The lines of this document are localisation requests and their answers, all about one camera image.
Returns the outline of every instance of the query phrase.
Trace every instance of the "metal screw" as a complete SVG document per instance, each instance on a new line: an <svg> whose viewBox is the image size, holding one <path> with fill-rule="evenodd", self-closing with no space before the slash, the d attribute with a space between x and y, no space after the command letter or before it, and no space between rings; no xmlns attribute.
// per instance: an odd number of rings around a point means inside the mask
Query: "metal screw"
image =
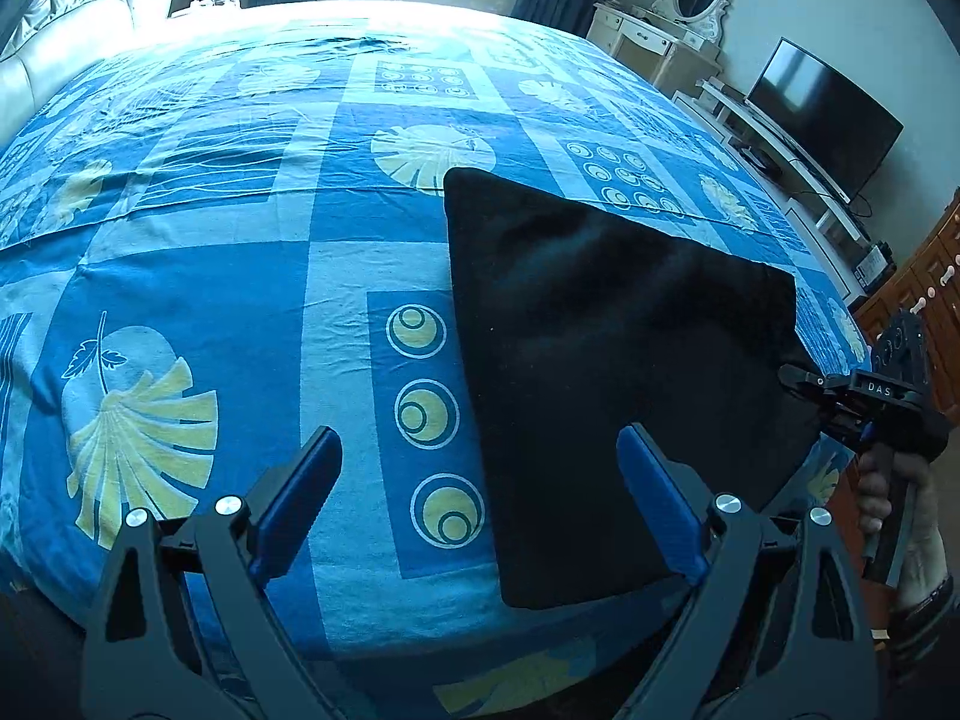
<svg viewBox="0 0 960 720"><path fill-rule="evenodd" d="M736 495L717 495L717 509L727 514L736 514L743 508Z"/></svg>
<svg viewBox="0 0 960 720"><path fill-rule="evenodd" d="M243 506L243 501L236 495L224 495L223 498L217 501L213 508L217 509L217 514L222 514L224 517L227 517L229 514L239 512L241 506Z"/></svg>
<svg viewBox="0 0 960 720"><path fill-rule="evenodd" d="M813 509L810 509L810 519L816 522L818 525L829 525L833 522L833 516L826 509L822 509L819 506L815 506Z"/></svg>
<svg viewBox="0 0 960 720"><path fill-rule="evenodd" d="M133 509L131 512L127 512L127 524L131 528L139 528L146 521L147 509Z"/></svg>

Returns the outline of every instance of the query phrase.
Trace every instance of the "hand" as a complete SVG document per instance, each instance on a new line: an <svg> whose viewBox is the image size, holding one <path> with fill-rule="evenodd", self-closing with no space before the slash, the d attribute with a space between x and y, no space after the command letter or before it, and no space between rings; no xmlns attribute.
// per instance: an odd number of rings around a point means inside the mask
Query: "hand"
<svg viewBox="0 0 960 720"><path fill-rule="evenodd" d="M877 470L883 453L890 448L877 445L860 458L857 507L860 529L867 536L878 533L890 515L889 485ZM894 453L894 471L917 486L913 529L904 555L901 581L896 589L896 608L910 608L923 602L947 579L947 556L937 520L937 490L930 465L917 455Z"/></svg>

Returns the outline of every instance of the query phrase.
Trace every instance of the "bed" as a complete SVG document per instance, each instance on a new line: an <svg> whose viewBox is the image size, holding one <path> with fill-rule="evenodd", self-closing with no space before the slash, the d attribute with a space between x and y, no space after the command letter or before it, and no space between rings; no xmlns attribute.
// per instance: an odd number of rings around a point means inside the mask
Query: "bed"
<svg viewBox="0 0 960 720"><path fill-rule="evenodd" d="M0 155L7 570L82 623L129 508L209 508L328 424L343 473L268 594L347 716L524 706L661 627L675 581L501 601L450 295L455 166L789 271L820 367L867 358L769 197L579 38L400 2L174 19L67 82ZM440 404L429 429L407 418L418 398ZM822 439L768 509L823 501L849 457Z"/></svg>

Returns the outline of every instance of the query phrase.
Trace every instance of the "wrist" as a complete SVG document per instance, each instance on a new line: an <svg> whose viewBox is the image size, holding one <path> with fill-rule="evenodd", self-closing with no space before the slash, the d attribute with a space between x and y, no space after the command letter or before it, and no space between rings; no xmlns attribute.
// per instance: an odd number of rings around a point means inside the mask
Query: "wrist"
<svg viewBox="0 0 960 720"><path fill-rule="evenodd" d="M909 610L930 597L947 579L947 552L938 528L910 538L896 589L894 610Z"/></svg>

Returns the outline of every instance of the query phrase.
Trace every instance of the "cable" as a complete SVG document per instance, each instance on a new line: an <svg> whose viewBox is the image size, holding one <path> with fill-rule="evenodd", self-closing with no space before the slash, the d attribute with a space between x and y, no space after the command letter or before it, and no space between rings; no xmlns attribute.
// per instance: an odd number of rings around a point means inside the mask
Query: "cable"
<svg viewBox="0 0 960 720"><path fill-rule="evenodd" d="M822 191L813 191L813 190L809 190L809 189L804 189L804 190L801 190L801 191L794 191L794 193L792 194L792 196L793 196L793 197L796 197L796 196L798 196L798 194L816 194L816 196L818 196L818 197L826 197L827 199L831 199L831 200L835 200L835 199L836 199L836 197L834 197L832 194L824 194ZM857 199L858 197L867 204L867 210L869 211L869 213L867 213L867 214L858 214L858 213L856 213L855 210L853 210L853 202L856 201L856 199ZM856 194L856 197L854 197L853 200L851 200L850 205L848 205L848 210L849 210L850 213L851 213L852 215L854 215L856 218L870 218L870 217L872 217L872 216L874 215L874 206L872 206L872 204L870 203L870 200L867 200L866 197L863 196L861 193L857 193L857 194Z"/></svg>
<svg viewBox="0 0 960 720"><path fill-rule="evenodd" d="M858 191L858 193L856 193L856 197L854 198L854 200L856 200L858 197L867 204L867 211L869 211L869 213L867 213L867 215L861 215L861 214L856 213L856 212L853 211L853 210L851 210L851 213L852 213L855 217L860 217L860 218L870 218L870 217L872 217L872 216L874 215L874 206L872 205L872 203L870 203L870 200L867 200L867 196L866 196L865 194L861 194L859 191Z"/></svg>

